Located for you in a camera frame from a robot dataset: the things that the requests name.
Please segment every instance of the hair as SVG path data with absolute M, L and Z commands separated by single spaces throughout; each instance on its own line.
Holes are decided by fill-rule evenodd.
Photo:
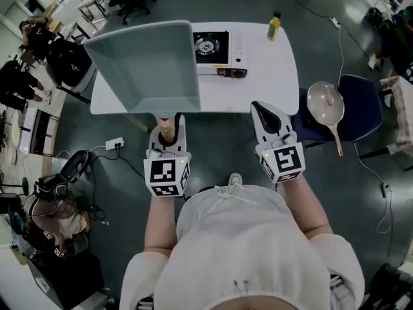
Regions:
M 20 32 L 23 33 L 23 25 L 25 25 L 26 21 L 21 21 L 19 24 Z
M 0 69 L 0 79 L 10 79 L 10 76 L 19 71 L 19 63 L 14 61 L 7 61 Z

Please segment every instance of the sneaker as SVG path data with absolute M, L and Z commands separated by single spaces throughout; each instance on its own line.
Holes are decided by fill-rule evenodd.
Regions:
M 241 175 L 239 173 L 233 172 L 230 175 L 230 178 L 228 180 L 228 186 L 234 185 L 234 184 L 243 184 L 243 178 L 241 177 Z
M 387 108 L 390 108 L 392 106 L 392 96 L 393 96 L 393 94 L 387 94 L 383 98 L 383 102 L 384 102 L 384 104 Z
M 85 224 L 86 224 L 86 227 L 83 230 L 83 232 L 89 233 L 90 232 L 90 218 L 89 218 L 88 212 L 82 211 L 81 216 L 85 220 Z
M 41 101 L 41 104 L 47 107 L 47 106 L 50 105 L 50 100 L 49 100 L 49 99 L 43 99 L 43 100 Z
M 381 68 L 381 59 L 378 59 L 376 55 L 371 55 L 367 65 L 371 70 Z

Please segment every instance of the gray floor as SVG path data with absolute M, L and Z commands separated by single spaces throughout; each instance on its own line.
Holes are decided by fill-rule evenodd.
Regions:
M 334 15 L 346 24 L 368 54 L 379 47 L 378 35 L 363 20 L 368 8 L 365 0 L 299 1 L 320 14 Z M 294 0 L 158 0 L 148 6 L 152 13 L 149 16 L 142 12 L 132 14 L 131 25 L 167 19 L 267 23 L 272 12 L 279 10 L 296 58 L 300 86 L 308 87 L 319 80 L 337 82 L 341 62 L 337 30 L 328 20 L 311 14 Z M 114 17 L 104 31 L 121 26 L 121 19 Z M 380 72 L 367 68 L 364 53 L 345 30 L 341 34 L 341 44 L 345 56 L 343 74 L 355 74 L 374 81 L 382 78 Z M 91 96 L 91 88 L 85 96 Z M 358 143 L 360 153 L 384 147 L 392 141 L 397 126 L 396 115 L 393 110 L 384 111 L 384 115 L 381 128 Z M 151 116 L 139 118 L 150 126 L 155 124 Z M 209 185 L 224 184 L 233 171 L 240 172 L 245 183 L 271 187 L 252 153 L 256 141 L 249 115 L 187 114 L 186 122 L 188 148 L 193 157 L 186 195 Z M 92 149 L 120 136 L 126 141 L 122 155 L 143 171 L 142 159 L 148 135 L 124 116 L 93 116 L 87 105 L 68 98 L 61 115 L 55 152 Z M 391 264 L 399 265 L 407 253 L 412 238 L 410 219 L 413 208 L 408 194 L 413 171 L 403 172 L 403 167 L 413 161 L 401 154 L 365 160 L 394 189 L 394 236 L 388 257 L 390 233 L 376 233 L 376 224 L 385 209 L 379 182 L 359 164 L 352 144 L 344 144 L 343 149 L 343 158 L 331 144 L 307 149 L 305 176 L 327 211 L 333 230 L 353 245 L 368 284 L 388 259 Z M 115 154 L 104 149 L 95 153 Z M 54 170 L 58 171 L 63 163 L 64 160 L 55 159 Z M 93 223 L 90 250 L 101 260 L 105 285 L 112 289 L 112 295 L 119 296 L 126 265 L 143 247 L 150 194 L 143 181 L 120 160 L 102 158 L 95 164 L 95 171 L 96 202 L 106 212 L 108 225 Z M 90 181 L 92 175 L 88 172 L 74 185 L 75 194 L 89 202 L 93 189 Z M 387 212 L 382 225 L 384 231 L 389 219 Z

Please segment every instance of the yellow bottle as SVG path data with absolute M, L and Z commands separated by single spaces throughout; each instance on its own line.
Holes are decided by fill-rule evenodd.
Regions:
M 269 40 L 276 39 L 278 29 L 281 26 L 281 21 L 279 20 L 280 17 L 281 17 L 281 13 L 274 12 L 274 18 L 270 21 L 270 26 L 268 28 L 268 33 L 267 33 L 267 38 L 269 38 Z

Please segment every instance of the white shirt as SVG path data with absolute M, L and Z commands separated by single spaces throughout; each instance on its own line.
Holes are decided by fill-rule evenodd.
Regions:
M 347 310 L 363 298 L 351 245 L 333 234 L 308 241 L 270 189 L 235 185 L 193 196 L 179 216 L 177 240 L 170 258 L 131 259 L 121 310 L 148 296 L 155 310 L 209 310 L 246 295 L 275 296 L 297 309 Z

